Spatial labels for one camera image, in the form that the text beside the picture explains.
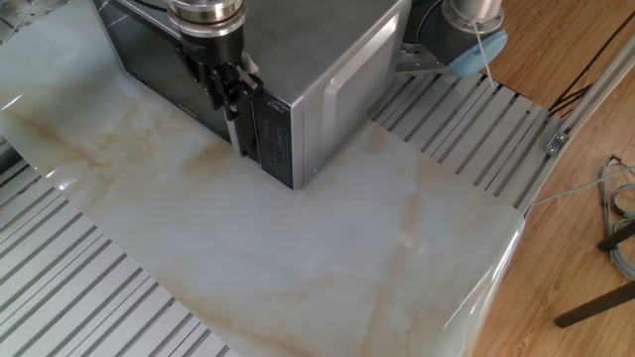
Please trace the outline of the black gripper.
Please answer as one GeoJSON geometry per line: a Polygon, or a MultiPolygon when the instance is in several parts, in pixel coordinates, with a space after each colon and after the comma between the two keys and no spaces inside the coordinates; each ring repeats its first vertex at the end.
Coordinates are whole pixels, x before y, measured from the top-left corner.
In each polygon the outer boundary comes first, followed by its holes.
{"type": "Polygon", "coordinates": [[[223,68],[224,99],[217,87],[215,64],[241,60],[243,26],[181,23],[179,32],[192,79],[202,85],[213,109],[224,106],[227,119],[233,121],[263,91],[262,79],[237,63],[223,68]]]}

